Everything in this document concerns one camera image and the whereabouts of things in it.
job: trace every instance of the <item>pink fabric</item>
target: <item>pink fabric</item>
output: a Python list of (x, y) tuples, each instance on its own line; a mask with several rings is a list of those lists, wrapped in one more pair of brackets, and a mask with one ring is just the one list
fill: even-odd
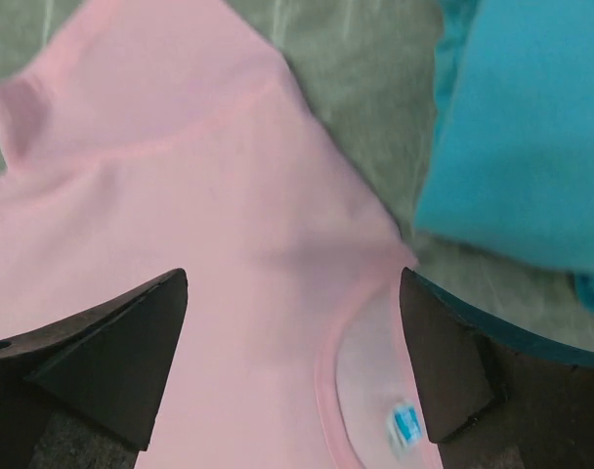
[[(385, 412), (356, 414), (380, 433), (343, 415), (418, 404), (396, 298), (414, 259), (281, 55), (223, 3), (89, 0), (0, 84), (0, 146), (0, 338), (188, 273), (139, 468), (403, 467), (368, 454)], [(369, 304), (383, 329), (345, 348), (400, 376), (385, 398), (363, 361), (337, 367)], [(439, 467), (426, 441), (416, 454), (407, 468)]]

